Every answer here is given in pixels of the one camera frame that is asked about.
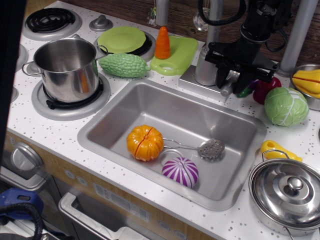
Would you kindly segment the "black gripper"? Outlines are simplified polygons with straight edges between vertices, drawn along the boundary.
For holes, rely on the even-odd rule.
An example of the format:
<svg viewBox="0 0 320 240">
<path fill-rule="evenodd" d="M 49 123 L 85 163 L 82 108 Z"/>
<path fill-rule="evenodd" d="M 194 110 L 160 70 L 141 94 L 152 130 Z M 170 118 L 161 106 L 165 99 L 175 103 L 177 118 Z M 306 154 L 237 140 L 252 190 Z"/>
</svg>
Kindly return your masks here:
<svg viewBox="0 0 320 240">
<path fill-rule="evenodd" d="M 269 38 L 270 33 L 253 35 L 241 32 L 238 40 L 231 43 L 211 42 L 205 60 L 217 67 L 215 85 L 221 89 L 230 70 L 238 72 L 233 84 L 233 93 L 242 93 L 256 78 L 270 83 L 277 67 L 264 56 L 260 48 Z"/>
</svg>

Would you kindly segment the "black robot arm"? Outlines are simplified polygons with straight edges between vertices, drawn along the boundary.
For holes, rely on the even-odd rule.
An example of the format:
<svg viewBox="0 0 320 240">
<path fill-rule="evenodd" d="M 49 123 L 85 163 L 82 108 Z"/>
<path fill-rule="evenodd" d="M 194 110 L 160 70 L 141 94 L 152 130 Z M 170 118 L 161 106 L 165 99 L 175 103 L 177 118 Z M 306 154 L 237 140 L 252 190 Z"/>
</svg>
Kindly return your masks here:
<svg viewBox="0 0 320 240">
<path fill-rule="evenodd" d="M 261 53 L 260 48 L 266 45 L 272 34 L 280 33 L 283 40 L 287 36 L 283 27 L 291 18 L 290 0 L 241 0 L 238 13 L 226 20 L 213 21 L 206 19 L 210 25 L 221 26 L 238 20 L 247 13 L 244 23 L 240 26 L 239 39 L 230 43 L 210 42 L 205 61 L 217 68 L 215 84 L 222 88 L 227 84 L 230 71 L 239 74 L 232 83 L 232 92 L 239 94 L 254 80 L 270 83 L 278 65 Z"/>
</svg>

